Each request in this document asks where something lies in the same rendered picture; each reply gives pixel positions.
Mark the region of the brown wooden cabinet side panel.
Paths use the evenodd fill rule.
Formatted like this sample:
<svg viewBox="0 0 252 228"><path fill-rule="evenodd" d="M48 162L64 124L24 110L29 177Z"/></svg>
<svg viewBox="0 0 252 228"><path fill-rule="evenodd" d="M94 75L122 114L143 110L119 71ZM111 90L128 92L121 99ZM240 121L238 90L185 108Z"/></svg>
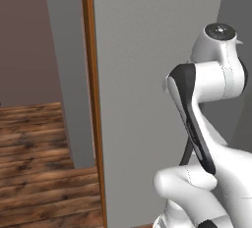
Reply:
<svg viewBox="0 0 252 228"><path fill-rule="evenodd" d="M101 136L100 104L99 104L99 90L98 90L97 58L96 58L94 0L82 0L82 2L83 2L84 28L85 28L87 63L89 74L90 101L91 101L91 111L93 121L95 164L98 172L103 227L108 228L107 215L106 215L105 187L104 187L102 136Z"/></svg>

